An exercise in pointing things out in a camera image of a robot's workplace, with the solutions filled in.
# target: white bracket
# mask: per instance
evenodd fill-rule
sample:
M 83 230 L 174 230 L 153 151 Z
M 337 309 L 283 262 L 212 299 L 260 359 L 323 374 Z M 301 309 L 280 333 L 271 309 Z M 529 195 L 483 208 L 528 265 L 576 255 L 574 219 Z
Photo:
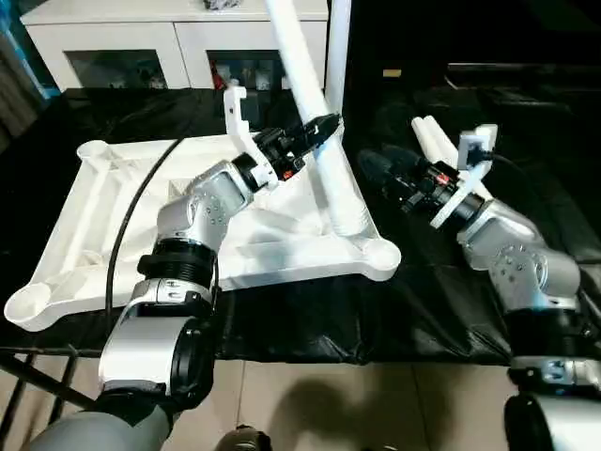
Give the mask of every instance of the white bracket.
M 459 141 L 459 159 L 462 163 L 457 164 L 458 169 L 467 169 L 467 154 L 469 149 L 477 146 L 483 152 L 492 152 L 497 141 L 496 125 L 481 125 L 473 132 L 461 133 Z M 437 215 L 430 221 L 430 225 L 434 228 L 439 228 L 444 222 L 451 217 L 453 211 L 461 205 L 461 202 L 470 195 L 479 182 L 488 174 L 492 167 L 491 161 L 483 161 L 471 167 L 468 172 L 468 177 L 463 181 L 459 189 L 451 196 L 449 201 L 440 209 Z
M 250 132 L 248 120 L 242 119 L 241 99 L 246 99 L 245 87 L 230 86 L 225 90 L 223 94 L 225 129 L 238 151 L 248 153 L 256 163 L 256 167 L 251 169 L 256 184 L 259 187 L 267 185 L 267 189 L 272 191 L 278 187 L 280 180 L 278 180 L 278 176 L 267 157 L 256 145 Z

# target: tile floor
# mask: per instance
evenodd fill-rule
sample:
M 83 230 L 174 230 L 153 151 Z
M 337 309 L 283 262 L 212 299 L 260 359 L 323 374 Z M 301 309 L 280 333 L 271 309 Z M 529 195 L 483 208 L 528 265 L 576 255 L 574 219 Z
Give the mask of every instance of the tile floor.
M 65 358 L 36 367 L 60 378 Z M 80 360 L 72 386 L 98 394 L 98 361 Z M 0 408 L 15 379 L 0 372 Z M 236 425 L 268 432 L 274 451 L 506 451 L 505 368 L 471 365 L 287 365 L 218 362 L 211 395 L 185 412 L 165 451 L 211 451 Z M 53 398 L 29 386 L 5 443 L 17 451 L 44 429 Z M 77 408 L 67 405 L 65 414 Z

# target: metal stand leg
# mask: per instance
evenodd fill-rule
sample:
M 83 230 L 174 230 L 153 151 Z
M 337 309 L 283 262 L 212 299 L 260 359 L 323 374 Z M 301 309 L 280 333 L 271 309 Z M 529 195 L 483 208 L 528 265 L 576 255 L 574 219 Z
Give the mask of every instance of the metal stand leg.
M 52 393 L 71 404 L 75 404 L 83 409 L 91 408 L 94 400 L 75 390 L 65 386 L 50 376 L 38 371 L 32 366 L 28 366 L 14 357 L 0 356 L 0 368 L 16 376 L 18 379 L 27 383 L 36 385 L 38 388 Z
M 25 360 L 25 365 L 31 366 L 34 363 L 36 356 L 34 354 L 28 354 L 27 359 Z M 17 413 L 17 408 L 19 407 L 19 403 L 21 402 L 21 397 L 23 396 L 23 392 L 25 390 L 26 382 L 22 379 L 18 379 L 15 384 L 15 388 L 12 391 L 12 395 L 10 396 L 10 401 L 8 402 L 7 409 L 2 416 L 2 424 L 0 424 L 0 449 L 4 449 L 4 443 L 7 440 L 8 433 L 10 432 L 10 428 L 12 427 L 12 422 L 15 418 L 15 414 Z
M 63 379 L 61 379 L 61 383 L 66 387 L 71 385 L 71 380 L 73 379 L 73 374 L 75 373 L 75 368 L 77 367 L 77 357 L 71 356 L 67 361 L 67 366 L 65 366 L 65 372 L 63 373 Z M 65 400 L 60 397 L 56 397 L 54 400 L 53 411 L 50 413 L 50 419 L 48 420 L 48 424 L 51 425 L 56 420 L 60 418 L 63 414 L 63 407 L 65 407 Z

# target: white plastic stand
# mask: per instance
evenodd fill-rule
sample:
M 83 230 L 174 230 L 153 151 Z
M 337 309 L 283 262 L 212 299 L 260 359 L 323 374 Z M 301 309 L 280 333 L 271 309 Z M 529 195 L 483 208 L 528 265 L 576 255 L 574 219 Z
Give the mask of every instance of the white plastic stand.
M 5 305 L 9 321 L 35 332 L 68 314 L 104 307 L 107 264 L 119 224 L 140 182 L 169 144 L 91 141 L 79 147 L 80 171 L 30 283 Z M 121 245 L 116 306 L 125 305 L 142 280 L 137 262 L 152 251 L 161 206 L 199 173 L 237 155 L 229 136 L 208 136 L 184 140 L 165 161 L 140 199 Z M 223 290 L 348 273 L 377 281 L 390 278 L 401 255 L 378 235 L 369 215 L 367 231 L 350 240 L 333 231 L 329 216 L 321 214 L 326 206 L 318 173 L 310 165 L 274 191 L 258 193 L 232 219 L 223 242 Z

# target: red object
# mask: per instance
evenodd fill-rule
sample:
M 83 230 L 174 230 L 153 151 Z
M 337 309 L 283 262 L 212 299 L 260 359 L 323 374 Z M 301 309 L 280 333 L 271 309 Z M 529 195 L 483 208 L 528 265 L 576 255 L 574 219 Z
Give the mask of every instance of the red object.
M 441 184 L 446 185 L 449 183 L 449 176 L 447 176 L 446 174 L 438 174 L 436 176 L 436 180 L 438 180 Z

